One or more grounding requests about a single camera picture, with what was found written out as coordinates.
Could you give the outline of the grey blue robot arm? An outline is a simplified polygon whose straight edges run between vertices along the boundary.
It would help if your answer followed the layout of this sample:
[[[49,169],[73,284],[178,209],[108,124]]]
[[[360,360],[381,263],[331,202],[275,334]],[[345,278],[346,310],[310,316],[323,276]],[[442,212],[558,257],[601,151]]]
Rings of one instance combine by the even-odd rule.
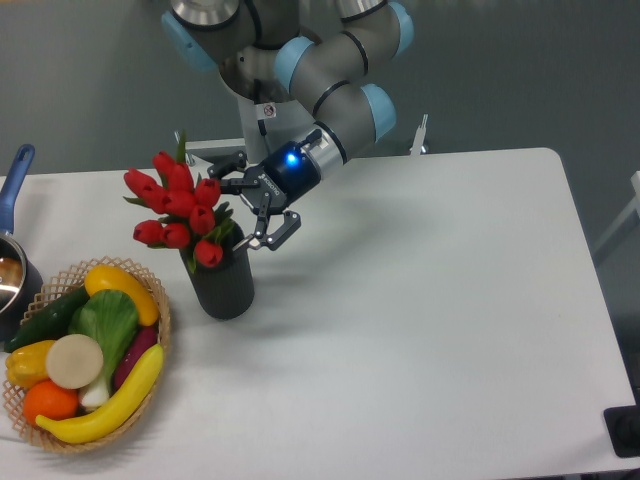
[[[336,1],[342,28],[309,30],[299,1],[173,1],[167,37],[192,68],[219,73],[237,98],[245,150],[210,168],[256,218],[236,248],[279,248],[301,224],[291,205],[380,141],[396,123],[391,98],[362,78],[411,44],[395,1]]]

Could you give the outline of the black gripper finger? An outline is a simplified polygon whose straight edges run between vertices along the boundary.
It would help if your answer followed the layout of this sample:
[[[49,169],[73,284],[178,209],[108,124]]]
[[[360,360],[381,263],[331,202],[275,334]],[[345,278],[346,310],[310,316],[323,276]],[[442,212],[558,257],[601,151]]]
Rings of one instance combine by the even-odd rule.
[[[214,161],[207,173],[218,182],[222,194],[255,194],[260,188],[258,166],[250,164],[241,150]]]
[[[268,232],[270,216],[259,214],[257,216],[254,232],[234,246],[234,250],[268,250],[279,249],[300,227],[301,216],[297,212],[285,210],[282,214],[282,224],[274,231]]]

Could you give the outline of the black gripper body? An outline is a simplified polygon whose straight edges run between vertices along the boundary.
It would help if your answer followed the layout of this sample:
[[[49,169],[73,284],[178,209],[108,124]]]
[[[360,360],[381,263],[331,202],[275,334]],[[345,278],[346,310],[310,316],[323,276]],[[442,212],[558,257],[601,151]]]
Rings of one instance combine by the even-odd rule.
[[[287,142],[259,164],[245,171],[241,198],[254,214],[269,199],[267,215],[281,214],[320,183],[316,165],[295,142]]]

